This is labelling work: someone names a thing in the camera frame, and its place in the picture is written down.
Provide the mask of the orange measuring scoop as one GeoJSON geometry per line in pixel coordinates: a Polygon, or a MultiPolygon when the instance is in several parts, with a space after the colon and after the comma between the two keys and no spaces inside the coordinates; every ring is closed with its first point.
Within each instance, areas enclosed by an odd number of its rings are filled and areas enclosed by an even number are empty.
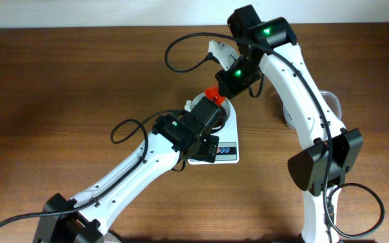
{"type": "Polygon", "coordinates": [[[218,106],[221,106],[222,103],[226,100],[225,97],[219,94],[219,86],[210,86],[209,88],[206,88],[205,96],[218,106]]]}

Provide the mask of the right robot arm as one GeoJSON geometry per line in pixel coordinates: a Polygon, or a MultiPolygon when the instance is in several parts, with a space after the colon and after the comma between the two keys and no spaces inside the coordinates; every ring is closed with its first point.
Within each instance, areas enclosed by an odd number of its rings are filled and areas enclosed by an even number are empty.
{"type": "Polygon", "coordinates": [[[296,34],[283,17],[260,20],[255,8],[236,9],[227,20],[240,55],[218,57],[218,92],[234,98],[265,76],[278,92],[302,151],[288,160],[293,182],[303,193],[303,242],[338,242],[338,195],[346,186],[363,145],[358,129],[347,130],[313,81],[296,34]]]}

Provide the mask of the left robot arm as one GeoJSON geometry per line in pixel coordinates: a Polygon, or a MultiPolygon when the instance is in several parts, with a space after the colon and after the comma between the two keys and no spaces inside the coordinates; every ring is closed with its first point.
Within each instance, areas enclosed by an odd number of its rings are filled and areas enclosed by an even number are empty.
{"type": "Polygon", "coordinates": [[[179,161],[215,161],[215,128],[227,118],[221,106],[203,97],[190,109],[164,111],[154,118],[141,144],[104,178],[69,200],[55,194],[46,202],[34,242],[104,242],[118,215],[179,161]]]}

